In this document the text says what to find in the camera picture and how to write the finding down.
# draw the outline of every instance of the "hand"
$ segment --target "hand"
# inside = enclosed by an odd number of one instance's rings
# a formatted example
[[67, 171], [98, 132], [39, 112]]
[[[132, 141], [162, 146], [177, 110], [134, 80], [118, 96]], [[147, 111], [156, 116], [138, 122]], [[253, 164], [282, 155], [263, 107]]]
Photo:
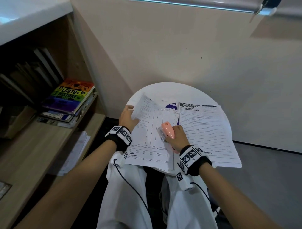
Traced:
[[139, 119], [134, 119], [132, 120], [131, 119], [131, 115], [132, 115], [132, 112], [133, 110], [129, 111], [129, 109], [133, 109], [134, 106], [131, 106], [131, 105], [126, 105], [124, 110], [122, 111], [122, 114], [120, 115], [119, 117], [119, 122], [118, 124], [120, 126], [125, 126], [129, 129], [129, 131], [132, 133], [134, 127], [139, 123]]
[[190, 143], [182, 126], [173, 126], [173, 129], [175, 134], [174, 139], [167, 137], [166, 141], [169, 142], [175, 150], [180, 152], [183, 147], [190, 145]]

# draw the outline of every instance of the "white tabletop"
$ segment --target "white tabletop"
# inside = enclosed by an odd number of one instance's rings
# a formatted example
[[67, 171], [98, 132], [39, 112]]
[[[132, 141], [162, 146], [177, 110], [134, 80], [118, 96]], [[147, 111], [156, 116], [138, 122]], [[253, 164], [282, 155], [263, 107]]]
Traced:
[[[169, 104], [173, 104], [176, 101], [182, 102], [192, 102], [192, 101], [200, 101], [203, 104], [217, 104], [210, 96], [203, 93], [202, 91], [185, 85], [181, 83], [173, 83], [173, 82], [163, 82], [163, 83], [155, 83], [148, 85], [139, 91], [137, 91], [128, 101], [129, 105], [135, 106], [142, 94], [145, 93], [153, 101], [159, 103], [160, 106], [166, 107]], [[224, 114], [223, 124], [227, 127], [228, 134], [232, 137], [232, 130], [227, 119], [227, 116]], [[174, 159], [174, 167], [177, 166], [177, 160]], [[164, 171], [161, 169], [154, 168], [160, 172], [175, 176], [174, 170]]]
[[0, 45], [72, 11], [69, 0], [0, 0]]

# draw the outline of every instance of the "gray floor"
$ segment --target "gray floor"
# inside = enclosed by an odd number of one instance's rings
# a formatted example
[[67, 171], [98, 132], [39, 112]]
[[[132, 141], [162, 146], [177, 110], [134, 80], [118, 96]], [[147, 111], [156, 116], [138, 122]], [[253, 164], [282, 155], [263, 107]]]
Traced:
[[302, 155], [236, 144], [242, 168], [217, 168], [283, 228], [302, 228]]

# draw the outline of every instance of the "pink stapler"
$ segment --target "pink stapler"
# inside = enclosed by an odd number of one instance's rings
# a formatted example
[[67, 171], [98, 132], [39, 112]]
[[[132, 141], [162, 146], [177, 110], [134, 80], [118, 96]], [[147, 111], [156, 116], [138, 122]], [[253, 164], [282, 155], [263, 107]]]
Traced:
[[157, 129], [160, 138], [166, 142], [166, 138], [169, 136], [170, 138], [175, 137], [174, 135], [174, 129], [172, 127], [172, 125], [169, 122], [164, 122], [162, 123], [161, 127], [158, 127]]

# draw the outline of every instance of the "white countertop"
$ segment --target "white countertop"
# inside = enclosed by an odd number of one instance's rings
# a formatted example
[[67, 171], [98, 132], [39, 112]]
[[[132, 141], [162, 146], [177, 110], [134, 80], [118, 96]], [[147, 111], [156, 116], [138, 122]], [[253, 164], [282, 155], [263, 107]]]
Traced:
[[0, 0], [0, 45], [70, 12], [69, 0]]

